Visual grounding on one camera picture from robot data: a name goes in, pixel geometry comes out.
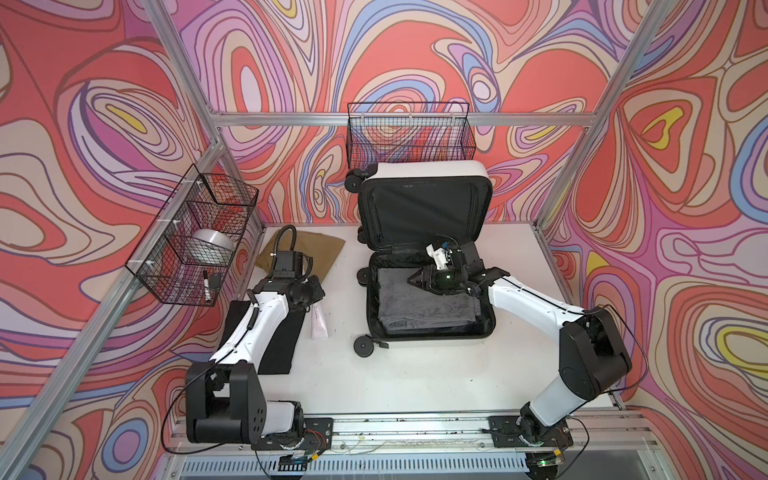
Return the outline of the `black garment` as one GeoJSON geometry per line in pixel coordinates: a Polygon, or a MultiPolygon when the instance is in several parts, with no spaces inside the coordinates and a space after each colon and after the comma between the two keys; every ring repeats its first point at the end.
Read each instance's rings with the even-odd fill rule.
{"type": "MultiPolygon", "coordinates": [[[[224,330],[219,348],[232,337],[249,302],[232,300],[224,321],[224,330]]],[[[288,375],[291,371],[296,344],[299,339],[306,312],[291,311],[273,333],[259,364],[259,375],[288,375]]]]}

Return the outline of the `black and white suitcase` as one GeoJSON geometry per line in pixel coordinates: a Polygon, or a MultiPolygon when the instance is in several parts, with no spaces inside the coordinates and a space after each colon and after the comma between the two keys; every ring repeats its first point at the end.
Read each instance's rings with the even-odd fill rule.
{"type": "Polygon", "coordinates": [[[480,340],[496,326],[477,251],[493,186],[475,160],[374,163],[348,171],[357,239],[372,255],[357,273],[368,340],[480,340]]]}

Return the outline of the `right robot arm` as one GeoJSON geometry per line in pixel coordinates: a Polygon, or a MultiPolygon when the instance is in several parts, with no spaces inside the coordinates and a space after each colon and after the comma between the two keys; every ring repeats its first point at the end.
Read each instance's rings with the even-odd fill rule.
{"type": "Polygon", "coordinates": [[[470,245],[429,245],[427,255],[432,262],[408,277],[411,286],[435,295],[467,294],[517,315],[557,344],[557,376],[516,420],[522,443],[542,445],[550,430],[631,372],[631,355],[607,308],[557,301],[501,268],[487,268],[470,245]]]}

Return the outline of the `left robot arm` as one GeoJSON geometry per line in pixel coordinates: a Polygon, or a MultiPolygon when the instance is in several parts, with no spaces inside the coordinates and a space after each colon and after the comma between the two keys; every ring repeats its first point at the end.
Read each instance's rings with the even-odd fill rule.
{"type": "Polygon", "coordinates": [[[325,296],[317,276],[261,281],[248,292],[247,308],[233,332],[185,379],[186,436],[192,443],[249,444],[278,436],[300,443],[306,436],[298,401],[269,400],[258,369],[278,328],[291,314],[305,314],[325,296]]]}

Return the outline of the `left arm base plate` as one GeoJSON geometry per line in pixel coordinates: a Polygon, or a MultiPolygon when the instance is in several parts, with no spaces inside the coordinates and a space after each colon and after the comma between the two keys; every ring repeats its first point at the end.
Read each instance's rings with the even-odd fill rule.
{"type": "Polygon", "coordinates": [[[292,430],[268,434],[254,447],[257,451],[322,452],[332,446],[334,419],[310,417],[297,423],[292,430]]]}

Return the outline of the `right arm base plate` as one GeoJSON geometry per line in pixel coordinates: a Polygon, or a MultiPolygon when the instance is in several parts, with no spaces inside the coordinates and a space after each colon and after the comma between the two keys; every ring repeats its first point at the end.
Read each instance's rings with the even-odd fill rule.
{"type": "Polygon", "coordinates": [[[574,441],[565,418],[552,426],[540,424],[533,416],[489,416],[487,431],[496,448],[565,450],[574,441]]]}

